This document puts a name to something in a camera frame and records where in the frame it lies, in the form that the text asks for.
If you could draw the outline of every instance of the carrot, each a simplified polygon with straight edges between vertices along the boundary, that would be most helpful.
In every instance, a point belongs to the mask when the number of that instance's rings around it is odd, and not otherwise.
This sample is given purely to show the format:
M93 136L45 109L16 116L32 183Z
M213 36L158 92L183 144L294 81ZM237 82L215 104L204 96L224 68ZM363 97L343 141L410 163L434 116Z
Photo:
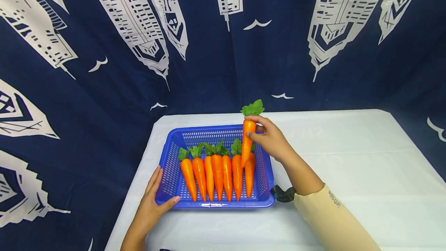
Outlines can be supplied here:
M232 164L231 158L229 158L229 151L222 146L222 164L223 164L223 186L226 192L226 198L228 201L232 199Z
M254 168L256 165L256 157L250 152L249 159L245 166L245 182L246 182L246 196L250 198L252 193L252 188L254 186Z
M240 196L242 195L242 187L243 187L243 168L242 168L242 142L239 139L235 139L234 143L231 145L232 155L232 176L234 179L234 190L235 190L235 198L237 201L240 200Z
M181 161L180 168L183 172L184 180L186 181L186 186L189 190L190 196L192 197L193 201L197 201L197 185L194 180L194 169L191 160L187 158L188 154L189 151L184 148L180 148L178 159Z
M223 146L223 140L215 145L210 145L208 143L202 143L206 150L207 154L212 154L211 156L211 164L212 164L212 173L214 174L214 184L215 189L217 190L217 198L218 201L222 200L223 196L223 161L222 157L218 154L220 148Z
M240 111L244 116L259 115L265 109L263 108L262 100L258 99L253 104L244 106ZM252 139L246 136L247 132L254 133L256 131L256 123L252 120L243 121L243 139L242 139L242 167L246 166L246 162L249 159L250 148L252 146Z
M194 157L194 159L192 160L192 166L194 168L194 175L196 176L201 198L203 199L203 201L206 201L206 175L204 172L204 162L201 159L203 146L200 144L198 146L193 146L193 148L188 148L188 149L192 157Z
M209 200L214 201L214 174L210 156L204 158L204 169L206 171L206 189L208 190Z

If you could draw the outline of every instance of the plastic basket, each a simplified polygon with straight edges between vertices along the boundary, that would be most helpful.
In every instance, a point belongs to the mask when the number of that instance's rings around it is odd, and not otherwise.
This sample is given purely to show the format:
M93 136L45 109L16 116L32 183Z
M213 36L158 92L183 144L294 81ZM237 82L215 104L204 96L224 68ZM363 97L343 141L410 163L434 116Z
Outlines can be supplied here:
M181 196L181 201L174 207L176 209L253 209L271 206L275 201L274 196L270 193L270 189L274 186L273 169L271 168L269 154L260 145L256 145L254 151L256 167L254 171L254 188L250 198L246 197L244 175L243 191L239 201L235 198L234 190L232 192L232 201L228 201L224 190L222 201L218 201L216 191L214 191L213 202L209 201L208 195L206 195L207 201L202 201L198 188L197 201L193 201L186 187L180 169L180 161L178 160L179 149L191 148L202 142L217 144L224 138L223 145L230 150L231 144L235 139L242 139L242 128L243 125L223 125L177 128L170 131L160 160L160 165L164 169L164 175L156 193L156 203L160 205L173 196Z

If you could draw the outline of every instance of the green leaf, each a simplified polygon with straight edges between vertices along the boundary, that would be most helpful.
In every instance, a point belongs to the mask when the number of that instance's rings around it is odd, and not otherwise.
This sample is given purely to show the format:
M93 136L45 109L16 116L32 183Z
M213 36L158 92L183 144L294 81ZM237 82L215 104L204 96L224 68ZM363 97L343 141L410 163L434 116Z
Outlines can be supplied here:
M208 143L202 143L202 145L205 146L205 153L207 156L212 156L214 154L217 154L217 149L215 148L215 145L210 145Z
M188 156L188 154L189 154L189 151L187 151L184 148L180 148L180 152L178 154L178 159L180 161L185 160L185 158Z
M242 154L242 142L239 139L235 139L234 143L231 145L232 155L241 155Z
M221 142L217 143L217 146L215 147L217 149L217 153L221 153L223 147L223 141L224 139Z
M220 153L221 153L222 156L223 156L223 155L227 155L227 156L231 155L231 154L229 153L228 149L226 149L224 146L221 147L221 149L220 149Z
M259 115L264 111L263 103L261 99L258 99L253 104L249 104L247 106L244 106L242 110L240 111L243 113L244 116L250 116L250 115Z
M247 105L243 106L243 108L242 108L242 110L240 112L243 113L244 116L248 116L249 107Z
M203 145L200 144L198 146L193 146L192 148L188 149L193 158L201 157L201 153L203 152Z

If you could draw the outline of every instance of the wristwatch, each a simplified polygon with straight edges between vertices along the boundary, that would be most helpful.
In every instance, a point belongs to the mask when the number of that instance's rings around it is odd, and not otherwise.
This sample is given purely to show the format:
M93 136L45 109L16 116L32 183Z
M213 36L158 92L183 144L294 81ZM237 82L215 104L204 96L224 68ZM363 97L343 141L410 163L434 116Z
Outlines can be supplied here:
M296 194L296 190L294 190L293 187L290 187L286 191L284 191L278 185L272 187L270 192L271 194L273 194L274 198L279 202L294 201L294 194Z

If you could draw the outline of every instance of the hand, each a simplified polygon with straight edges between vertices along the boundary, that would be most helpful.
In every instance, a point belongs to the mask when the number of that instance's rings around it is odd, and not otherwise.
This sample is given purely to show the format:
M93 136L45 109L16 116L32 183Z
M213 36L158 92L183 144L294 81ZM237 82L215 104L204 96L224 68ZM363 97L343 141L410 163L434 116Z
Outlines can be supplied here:
M158 191L162 176L163 170L160 166L156 167L147 184L146 192L141 199L135 218L125 235L123 247L127 242L131 244L132 242L144 241L146 235L155 227L161 216L180 201L180 197L175 196L162 205L155 202L155 194Z
M263 125L256 128L257 132L263 132L263 134L248 132L246 136L261 145L278 162L283 163L284 160L297 155L282 131L271 120L260 115L246 116L245 119Z

